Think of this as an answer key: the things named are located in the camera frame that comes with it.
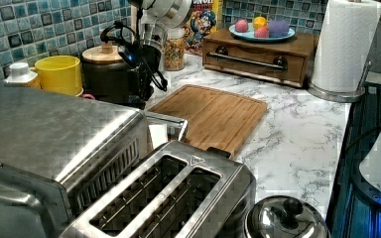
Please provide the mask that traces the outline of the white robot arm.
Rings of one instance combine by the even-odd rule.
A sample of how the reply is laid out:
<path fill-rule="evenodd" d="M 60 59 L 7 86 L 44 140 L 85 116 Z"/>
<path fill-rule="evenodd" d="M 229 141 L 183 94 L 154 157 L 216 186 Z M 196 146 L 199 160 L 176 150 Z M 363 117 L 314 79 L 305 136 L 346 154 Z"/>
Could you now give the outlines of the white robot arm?
<path fill-rule="evenodd" d="M 121 39 L 119 52 L 129 66 L 123 105 L 144 109 L 154 87 L 166 91 L 168 82 L 159 70 L 168 30 L 184 25 L 191 16 L 191 0 L 128 0 L 137 8 L 133 40 Z"/>

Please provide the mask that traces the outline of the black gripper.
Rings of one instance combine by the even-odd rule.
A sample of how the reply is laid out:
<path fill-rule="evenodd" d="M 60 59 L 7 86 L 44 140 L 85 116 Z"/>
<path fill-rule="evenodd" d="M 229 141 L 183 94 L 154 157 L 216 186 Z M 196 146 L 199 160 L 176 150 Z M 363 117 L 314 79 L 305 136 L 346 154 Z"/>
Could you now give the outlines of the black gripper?
<path fill-rule="evenodd" d="M 125 45 L 118 54 L 126 63 L 124 105 L 144 109 L 154 88 L 162 89 L 162 74 L 159 71 L 162 54 L 157 48 L 138 43 Z"/>

